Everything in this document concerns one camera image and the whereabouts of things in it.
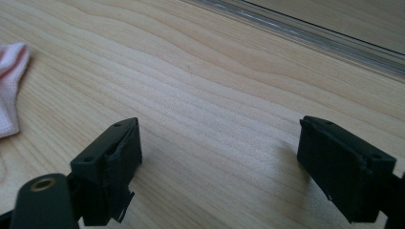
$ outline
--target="pink and white fabric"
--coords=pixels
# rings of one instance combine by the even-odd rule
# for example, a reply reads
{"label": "pink and white fabric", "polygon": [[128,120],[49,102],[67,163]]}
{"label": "pink and white fabric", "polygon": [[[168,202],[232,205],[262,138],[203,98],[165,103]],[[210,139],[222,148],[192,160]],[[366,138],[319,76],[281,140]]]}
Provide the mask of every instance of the pink and white fabric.
{"label": "pink and white fabric", "polygon": [[18,82],[29,58],[24,43],[0,45],[0,137],[19,132],[15,102]]}

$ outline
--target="screw hole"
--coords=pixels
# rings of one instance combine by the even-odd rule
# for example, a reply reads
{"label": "screw hole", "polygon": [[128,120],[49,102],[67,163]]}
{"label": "screw hole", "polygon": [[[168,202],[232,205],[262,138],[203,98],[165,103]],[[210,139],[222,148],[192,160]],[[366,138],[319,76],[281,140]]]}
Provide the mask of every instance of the screw hole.
{"label": "screw hole", "polygon": [[36,183],[34,183],[31,186],[31,191],[33,192],[41,192],[44,190],[49,189],[50,187],[54,186],[56,184],[56,179],[54,178],[43,178],[38,180]]}
{"label": "screw hole", "polygon": [[94,157],[92,157],[92,156],[87,156],[87,157],[84,157],[83,161],[84,161],[84,162],[91,162],[93,159],[94,159]]}

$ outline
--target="wood grain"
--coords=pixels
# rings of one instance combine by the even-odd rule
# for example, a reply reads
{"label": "wood grain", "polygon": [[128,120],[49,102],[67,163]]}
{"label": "wood grain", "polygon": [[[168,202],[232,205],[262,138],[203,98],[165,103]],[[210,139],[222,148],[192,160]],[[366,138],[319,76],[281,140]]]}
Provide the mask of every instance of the wood grain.
{"label": "wood grain", "polygon": [[322,28],[405,54],[402,0],[246,0]]}
{"label": "wood grain", "polygon": [[139,118],[144,162],[109,228],[350,226],[296,161],[304,115],[405,170],[398,80],[176,0],[2,0],[0,42],[25,41],[21,133],[0,139],[0,210],[112,123]]}

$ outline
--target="wooden floor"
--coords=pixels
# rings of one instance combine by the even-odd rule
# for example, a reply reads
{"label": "wooden floor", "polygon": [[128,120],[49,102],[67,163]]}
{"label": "wooden floor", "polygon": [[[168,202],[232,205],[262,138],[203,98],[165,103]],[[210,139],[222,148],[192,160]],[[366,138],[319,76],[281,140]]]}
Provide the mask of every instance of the wooden floor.
{"label": "wooden floor", "polygon": [[0,139],[0,213],[108,126],[139,118],[143,164],[109,228],[383,228],[349,225],[299,166],[299,119],[329,119],[405,170],[405,87],[177,0],[1,0],[0,43],[32,58],[21,133]]}
{"label": "wooden floor", "polygon": [[246,0],[246,2],[405,54],[403,0]]}

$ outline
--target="metal grommet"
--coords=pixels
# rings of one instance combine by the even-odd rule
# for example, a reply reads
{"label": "metal grommet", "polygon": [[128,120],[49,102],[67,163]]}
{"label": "metal grommet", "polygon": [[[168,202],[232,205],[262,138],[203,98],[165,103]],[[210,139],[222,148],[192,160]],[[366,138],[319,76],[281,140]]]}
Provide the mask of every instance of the metal grommet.
{"label": "metal grommet", "polygon": [[56,179],[53,177],[46,177],[38,180],[33,185],[31,185],[32,192],[41,192],[56,184]]}

